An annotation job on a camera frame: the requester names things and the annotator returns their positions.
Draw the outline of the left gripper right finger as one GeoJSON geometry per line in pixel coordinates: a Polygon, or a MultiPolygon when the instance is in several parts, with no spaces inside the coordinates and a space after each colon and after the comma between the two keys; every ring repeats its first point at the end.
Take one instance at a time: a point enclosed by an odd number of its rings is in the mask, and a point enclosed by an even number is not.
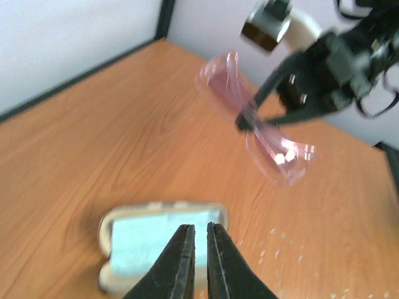
{"type": "Polygon", "coordinates": [[[251,270],[223,225],[208,223],[207,251],[208,298],[277,298],[251,270]]]}

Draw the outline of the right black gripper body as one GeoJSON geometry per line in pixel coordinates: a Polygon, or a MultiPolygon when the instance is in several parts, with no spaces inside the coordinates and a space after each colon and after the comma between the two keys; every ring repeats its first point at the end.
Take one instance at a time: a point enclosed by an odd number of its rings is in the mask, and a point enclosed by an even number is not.
{"type": "Polygon", "coordinates": [[[371,52],[346,33],[328,32],[303,54],[303,66],[277,86],[286,115],[317,118],[341,111],[373,87],[371,52]]]}

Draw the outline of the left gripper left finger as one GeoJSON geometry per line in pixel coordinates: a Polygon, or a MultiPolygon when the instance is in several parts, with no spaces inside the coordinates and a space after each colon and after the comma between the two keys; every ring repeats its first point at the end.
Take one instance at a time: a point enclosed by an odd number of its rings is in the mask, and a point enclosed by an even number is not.
{"type": "Polygon", "coordinates": [[[147,274],[124,299],[194,297],[195,227],[181,225],[147,274]]]}

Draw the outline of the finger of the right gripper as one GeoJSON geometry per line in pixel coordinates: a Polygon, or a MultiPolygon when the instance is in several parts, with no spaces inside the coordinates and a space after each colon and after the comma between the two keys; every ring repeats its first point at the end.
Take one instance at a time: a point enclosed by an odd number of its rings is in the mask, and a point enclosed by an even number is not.
{"type": "Polygon", "coordinates": [[[272,71],[254,96],[258,110],[272,92],[280,97],[287,111],[304,109],[300,96],[304,93],[304,53],[295,52],[272,71]]]}
{"type": "Polygon", "coordinates": [[[312,119],[322,118],[330,113],[332,113],[332,111],[328,109],[310,107],[300,110],[287,111],[285,115],[265,119],[264,124],[270,126],[281,126],[294,123],[303,123],[312,119]]]}

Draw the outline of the pink transparent sunglasses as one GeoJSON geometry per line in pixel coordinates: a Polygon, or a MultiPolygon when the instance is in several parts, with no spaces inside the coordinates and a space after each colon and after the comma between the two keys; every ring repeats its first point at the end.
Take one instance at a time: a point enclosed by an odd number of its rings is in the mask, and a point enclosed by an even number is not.
{"type": "Polygon", "coordinates": [[[212,58],[196,75],[198,90],[222,113],[239,125],[243,122],[245,145],[259,170],[271,181],[293,184],[315,159],[315,147],[290,140],[281,130],[262,120],[259,105],[240,74],[238,53],[212,58]]]}

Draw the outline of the light blue cleaning cloth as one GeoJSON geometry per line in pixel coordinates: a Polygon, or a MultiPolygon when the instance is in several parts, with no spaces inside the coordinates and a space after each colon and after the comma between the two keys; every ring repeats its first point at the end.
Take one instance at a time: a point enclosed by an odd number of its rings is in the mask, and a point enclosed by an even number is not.
{"type": "Polygon", "coordinates": [[[221,212],[205,209],[191,212],[166,212],[152,216],[130,216],[112,225],[110,268],[119,277],[147,273],[155,263],[177,228],[183,224],[195,226],[195,266],[207,263],[206,228],[218,223],[221,212]]]}

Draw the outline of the plaid glasses case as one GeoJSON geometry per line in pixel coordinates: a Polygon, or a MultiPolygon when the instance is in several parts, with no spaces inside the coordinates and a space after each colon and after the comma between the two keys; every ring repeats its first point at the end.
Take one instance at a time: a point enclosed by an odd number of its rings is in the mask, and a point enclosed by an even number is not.
{"type": "Polygon", "coordinates": [[[111,209],[99,223],[99,247],[107,261],[98,284],[125,295],[153,266],[177,228],[195,227],[195,288],[206,286],[206,227],[229,226],[229,212],[218,202],[149,202],[111,209]]]}

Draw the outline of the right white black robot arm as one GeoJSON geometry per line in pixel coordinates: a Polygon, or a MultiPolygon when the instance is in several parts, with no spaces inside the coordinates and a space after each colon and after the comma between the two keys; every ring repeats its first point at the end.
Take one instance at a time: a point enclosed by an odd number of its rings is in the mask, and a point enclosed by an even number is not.
{"type": "Polygon", "coordinates": [[[236,126],[255,127],[250,109],[258,109],[276,92],[286,112],[269,120],[285,125],[340,112],[351,105],[365,115],[362,100],[378,80],[398,63],[398,2],[357,1],[366,16],[343,14],[355,25],[343,32],[321,32],[309,17],[289,1],[266,1],[247,17],[241,34],[266,52],[282,42],[292,54],[270,74],[240,111],[236,126]]]}

